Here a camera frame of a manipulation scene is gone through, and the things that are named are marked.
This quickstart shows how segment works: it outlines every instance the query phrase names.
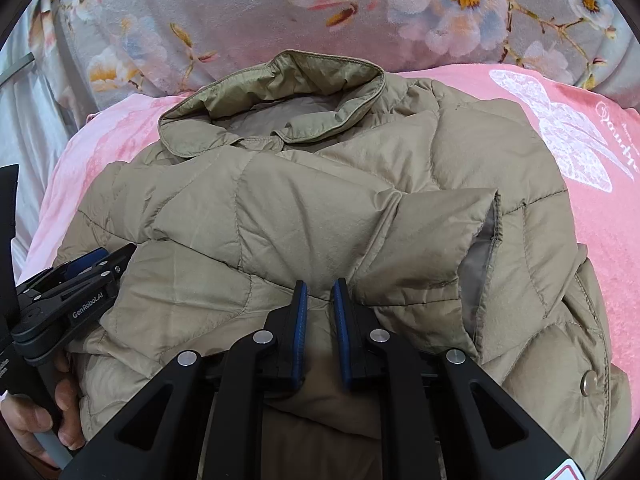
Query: triangular cutout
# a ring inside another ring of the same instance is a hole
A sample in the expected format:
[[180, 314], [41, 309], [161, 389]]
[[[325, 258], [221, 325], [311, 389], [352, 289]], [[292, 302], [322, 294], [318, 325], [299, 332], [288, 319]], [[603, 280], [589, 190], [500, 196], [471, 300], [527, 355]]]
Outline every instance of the triangular cutout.
[[130, 446], [149, 451], [154, 445], [156, 433], [158, 433], [164, 410], [166, 410], [173, 390], [174, 387], [171, 384], [165, 384], [160, 388], [149, 402], [120, 430], [116, 438]]
[[471, 393], [480, 412], [491, 447], [502, 449], [527, 437], [525, 430], [479, 383], [471, 384]]

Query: red and white label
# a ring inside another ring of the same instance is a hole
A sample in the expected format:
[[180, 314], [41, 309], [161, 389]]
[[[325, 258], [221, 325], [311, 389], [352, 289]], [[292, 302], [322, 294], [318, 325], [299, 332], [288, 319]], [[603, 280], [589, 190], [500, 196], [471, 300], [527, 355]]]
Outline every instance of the red and white label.
[[584, 480], [584, 476], [582, 476], [575, 462], [569, 458], [545, 480]]

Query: pink blanket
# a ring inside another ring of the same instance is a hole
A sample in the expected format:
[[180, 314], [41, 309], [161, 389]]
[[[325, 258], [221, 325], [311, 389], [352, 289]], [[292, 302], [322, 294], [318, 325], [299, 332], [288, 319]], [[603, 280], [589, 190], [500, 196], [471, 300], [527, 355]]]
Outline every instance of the pink blanket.
[[[430, 77], [479, 99], [519, 103], [568, 186], [578, 241], [589, 246], [609, 314], [613, 362], [629, 374], [640, 418], [640, 115], [597, 94], [500, 65], [451, 65]], [[105, 165], [158, 140], [158, 117], [182, 97], [134, 94], [93, 118], [66, 147], [42, 203], [21, 281], [49, 267], [86, 189]]]

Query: blue gripper pad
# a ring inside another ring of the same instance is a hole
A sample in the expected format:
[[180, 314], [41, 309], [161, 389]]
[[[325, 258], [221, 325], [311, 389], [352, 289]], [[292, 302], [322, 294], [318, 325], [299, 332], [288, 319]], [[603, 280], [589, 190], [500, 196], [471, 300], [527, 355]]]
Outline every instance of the blue gripper pad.
[[306, 283], [302, 282], [298, 307], [296, 312], [296, 327], [293, 336], [293, 360], [291, 367], [291, 379], [294, 387], [298, 389], [302, 386], [304, 355], [305, 355], [305, 333], [306, 333], [306, 307], [307, 307]]
[[339, 280], [334, 283], [335, 327], [338, 335], [338, 352], [340, 354], [340, 374], [342, 384], [351, 389], [351, 347], [342, 290]]
[[70, 280], [71, 278], [76, 277], [83, 270], [88, 269], [89, 267], [93, 267], [96, 263], [98, 263], [100, 260], [103, 260], [107, 256], [109, 256], [109, 251], [100, 247], [95, 251], [91, 251], [84, 256], [76, 258], [66, 268], [64, 279]]

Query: jacket collar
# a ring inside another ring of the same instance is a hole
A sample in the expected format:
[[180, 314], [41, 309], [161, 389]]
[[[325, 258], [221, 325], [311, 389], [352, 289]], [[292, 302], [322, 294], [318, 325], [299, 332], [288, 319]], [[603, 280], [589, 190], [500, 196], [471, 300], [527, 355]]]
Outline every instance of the jacket collar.
[[[278, 150], [284, 142], [316, 142], [351, 128], [384, 85], [384, 71], [368, 61], [285, 50], [270, 62], [235, 72], [186, 98], [160, 117], [158, 130], [167, 149], [186, 158], [225, 144]], [[262, 137], [244, 139], [212, 124], [261, 102], [335, 92], [344, 92], [344, 99], [334, 112], [293, 117], [283, 128]]]

